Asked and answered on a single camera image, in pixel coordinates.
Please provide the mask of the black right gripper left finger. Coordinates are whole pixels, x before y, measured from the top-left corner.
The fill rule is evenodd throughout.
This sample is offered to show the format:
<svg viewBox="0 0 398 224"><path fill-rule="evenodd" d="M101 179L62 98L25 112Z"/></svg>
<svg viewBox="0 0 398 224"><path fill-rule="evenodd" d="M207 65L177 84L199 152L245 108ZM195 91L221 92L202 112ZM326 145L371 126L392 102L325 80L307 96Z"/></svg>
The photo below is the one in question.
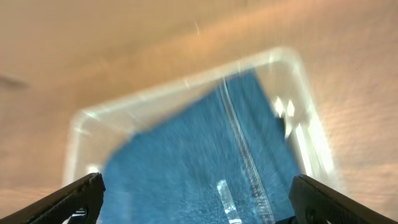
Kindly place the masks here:
<svg viewBox="0 0 398 224"><path fill-rule="evenodd" d="M11 215L1 224L95 224L103 205L102 175L90 173Z"/></svg>

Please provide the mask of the blue denim cloth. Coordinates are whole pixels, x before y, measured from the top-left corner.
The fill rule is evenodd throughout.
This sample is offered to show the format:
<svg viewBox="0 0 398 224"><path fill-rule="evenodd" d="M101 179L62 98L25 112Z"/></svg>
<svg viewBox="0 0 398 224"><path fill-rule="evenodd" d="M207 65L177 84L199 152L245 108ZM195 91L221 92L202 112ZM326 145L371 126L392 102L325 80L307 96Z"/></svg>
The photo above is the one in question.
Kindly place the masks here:
<svg viewBox="0 0 398 224"><path fill-rule="evenodd" d="M103 223L274 223L294 215L299 174L255 71L223 80L103 169Z"/></svg>

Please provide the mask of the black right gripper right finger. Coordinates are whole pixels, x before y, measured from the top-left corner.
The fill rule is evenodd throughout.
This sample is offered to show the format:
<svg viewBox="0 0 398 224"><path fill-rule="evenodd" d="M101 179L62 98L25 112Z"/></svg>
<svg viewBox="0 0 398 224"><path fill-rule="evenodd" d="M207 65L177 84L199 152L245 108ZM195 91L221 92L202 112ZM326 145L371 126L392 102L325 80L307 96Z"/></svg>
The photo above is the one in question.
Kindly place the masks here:
<svg viewBox="0 0 398 224"><path fill-rule="evenodd" d="M294 177L289 199L298 224L396 224L307 175Z"/></svg>

